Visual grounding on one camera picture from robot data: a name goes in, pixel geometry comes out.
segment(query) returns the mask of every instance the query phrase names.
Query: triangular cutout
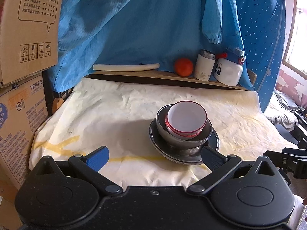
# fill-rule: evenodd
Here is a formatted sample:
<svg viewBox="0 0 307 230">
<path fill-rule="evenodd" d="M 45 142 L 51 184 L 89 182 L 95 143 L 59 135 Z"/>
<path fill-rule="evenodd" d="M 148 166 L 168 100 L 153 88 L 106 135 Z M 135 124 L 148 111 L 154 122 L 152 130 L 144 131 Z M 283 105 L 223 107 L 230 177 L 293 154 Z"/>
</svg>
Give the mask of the triangular cutout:
<svg viewBox="0 0 307 230">
<path fill-rule="evenodd" d="M 46 174 L 52 174 L 54 173 L 51 165 L 49 162 L 43 162 L 41 165 L 40 169 L 36 173 L 36 175 L 46 175 Z"/>
<path fill-rule="evenodd" d="M 271 169 L 271 167 L 269 166 L 269 164 L 267 162 L 262 161 L 261 164 L 259 165 L 259 168 L 257 170 L 258 174 L 262 174 L 262 175 L 274 175 L 273 170 Z"/>
</svg>

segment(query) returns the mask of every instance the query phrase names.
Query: blue logo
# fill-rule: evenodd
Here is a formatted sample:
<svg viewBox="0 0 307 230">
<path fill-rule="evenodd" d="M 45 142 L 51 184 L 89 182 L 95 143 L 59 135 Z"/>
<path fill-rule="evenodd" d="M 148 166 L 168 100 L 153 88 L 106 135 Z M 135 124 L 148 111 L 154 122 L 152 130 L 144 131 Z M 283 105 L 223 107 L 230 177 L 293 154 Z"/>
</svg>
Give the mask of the blue logo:
<svg viewBox="0 0 307 230">
<path fill-rule="evenodd" d="M 3 103 L 0 103 L 0 129 L 4 125 L 5 120 L 7 120 L 7 116 L 7 107 Z"/>
</svg>

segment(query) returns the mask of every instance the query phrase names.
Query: screw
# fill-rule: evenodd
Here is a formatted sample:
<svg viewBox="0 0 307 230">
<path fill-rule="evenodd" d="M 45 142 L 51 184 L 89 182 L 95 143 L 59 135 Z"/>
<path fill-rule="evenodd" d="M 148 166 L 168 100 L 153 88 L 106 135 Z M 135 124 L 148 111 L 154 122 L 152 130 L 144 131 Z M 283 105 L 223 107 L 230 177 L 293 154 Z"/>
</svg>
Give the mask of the screw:
<svg viewBox="0 0 307 230">
<path fill-rule="evenodd" d="M 199 184 L 191 185 L 189 189 L 193 194 L 199 194 L 205 190 L 205 188 Z"/>
<path fill-rule="evenodd" d="M 118 193 L 121 187 L 117 185 L 108 185 L 106 186 L 105 190 L 109 193 Z"/>
<path fill-rule="evenodd" d="M 156 191 L 156 190 L 152 190 L 150 193 L 151 193 L 152 195 L 159 195 L 159 192 Z"/>
</svg>

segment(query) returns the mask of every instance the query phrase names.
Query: red rim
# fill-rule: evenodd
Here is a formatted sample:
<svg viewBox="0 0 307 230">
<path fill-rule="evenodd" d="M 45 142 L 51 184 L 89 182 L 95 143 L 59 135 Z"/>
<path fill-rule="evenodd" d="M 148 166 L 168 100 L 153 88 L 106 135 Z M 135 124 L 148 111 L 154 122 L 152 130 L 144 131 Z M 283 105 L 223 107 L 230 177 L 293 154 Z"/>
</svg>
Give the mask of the red rim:
<svg viewBox="0 0 307 230">
<path fill-rule="evenodd" d="M 170 127 L 169 122 L 168 122 L 168 120 L 167 120 L 167 116 L 165 116 L 165 124 L 166 124 L 166 126 Z M 172 129 L 171 129 L 171 131 L 174 132 L 175 134 L 181 136 L 181 137 L 196 137 L 197 135 L 199 135 L 199 134 L 201 133 L 201 131 L 200 131 L 200 132 L 198 132 L 198 133 L 196 133 L 196 134 L 185 136 L 185 135 L 179 134 L 179 133 L 176 132 L 176 131 L 173 131 Z"/>
<path fill-rule="evenodd" d="M 205 124 L 207 123 L 208 116 L 207 116 L 206 110 L 205 110 L 199 103 L 196 103 L 196 102 L 194 102 L 194 101 L 183 100 L 183 101 L 179 101 L 179 102 L 177 102 L 177 103 L 181 103 L 181 102 L 192 102 L 192 103 L 198 104 L 198 105 L 204 110 L 204 112 L 205 112 L 205 114 L 206 114 L 205 123 L 204 123 L 200 128 L 198 128 L 197 130 L 195 130 L 195 131 L 179 131 L 179 130 L 176 130 L 174 127 L 172 127 L 171 124 L 169 123 L 169 121 L 168 121 L 168 119 L 167 119 L 168 112 L 167 112 L 167 114 L 165 115 L 165 122 L 167 122 L 167 123 L 168 123 L 168 126 L 169 126 L 173 131 L 176 131 L 176 132 L 180 132 L 180 133 L 193 133 L 193 132 L 199 131 L 199 130 L 200 130 L 201 128 L 203 128 L 203 127 L 205 126 Z"/>
</svg>

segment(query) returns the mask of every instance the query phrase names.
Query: window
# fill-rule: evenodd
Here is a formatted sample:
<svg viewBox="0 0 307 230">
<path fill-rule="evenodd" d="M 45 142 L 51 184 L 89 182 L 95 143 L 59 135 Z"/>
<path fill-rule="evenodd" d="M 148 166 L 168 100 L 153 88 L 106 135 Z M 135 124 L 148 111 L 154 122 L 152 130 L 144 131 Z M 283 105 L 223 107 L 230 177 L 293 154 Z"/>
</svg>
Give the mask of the window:
<svg viewBox="0 0 307 230">
<path fill-rule="evenodd" d="M 307 78 L 307 0 L 294 0 L 289 40 L 282 63 Z"/>
</svg>

